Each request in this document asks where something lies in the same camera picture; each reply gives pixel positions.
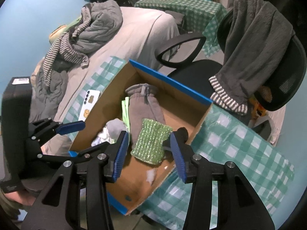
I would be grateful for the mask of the person's left hand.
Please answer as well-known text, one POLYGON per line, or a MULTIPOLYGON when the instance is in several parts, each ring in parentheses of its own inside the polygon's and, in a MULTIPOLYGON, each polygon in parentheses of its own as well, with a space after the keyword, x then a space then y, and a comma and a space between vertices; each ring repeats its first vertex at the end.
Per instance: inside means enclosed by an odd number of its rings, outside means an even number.
POLYGON ((32 206, 35 202, 35 197, 32 196, 27 190, 19 190, 11 193, 4 193, 1 190, 1 206, 8 209, 14 204, 32 206))

